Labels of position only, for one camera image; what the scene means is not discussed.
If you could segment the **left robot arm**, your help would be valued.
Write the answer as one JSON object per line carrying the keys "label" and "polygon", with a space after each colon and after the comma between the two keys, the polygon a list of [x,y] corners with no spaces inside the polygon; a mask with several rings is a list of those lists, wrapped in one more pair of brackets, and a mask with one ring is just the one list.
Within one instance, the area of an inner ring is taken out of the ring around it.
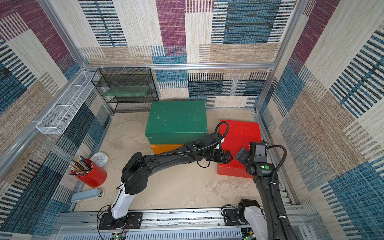
{"label": "left robot arm", "polygon": [[200,163],[206,160],[207,168],[211,162],[228,164],[233,157],[228,150],[222,149],[222,143],[228,134],[230,125],[227,121],[220,122],[212,134],[203,139],[187,142],[181,147],[157,155],[143,155],[135,153],[122,169],[120,190],[115,202],[103,214],[103,223],[112,226],[118,221],[127,218],[129,207],[135,195],[141,193],[148,184],[149,177],[153,174],[183,164]]}

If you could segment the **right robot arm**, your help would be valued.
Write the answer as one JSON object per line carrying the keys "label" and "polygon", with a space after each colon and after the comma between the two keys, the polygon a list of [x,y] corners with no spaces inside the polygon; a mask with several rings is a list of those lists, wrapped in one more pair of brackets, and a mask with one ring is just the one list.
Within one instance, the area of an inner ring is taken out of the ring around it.
{"label": "right robot arm", "polygon": [[[267,163],[268,150],[279,148],[283,156],[279,164]],[[268,145],[266,142],[250,142],[250,149],[241,148],[236,159],[253,176],[262,199],[262,206],[244,206],[245,220],[250,224],[257,240],[296,240],[297,236],[289,221],[280,192],[278,171],[287,157],[282,145]]]}

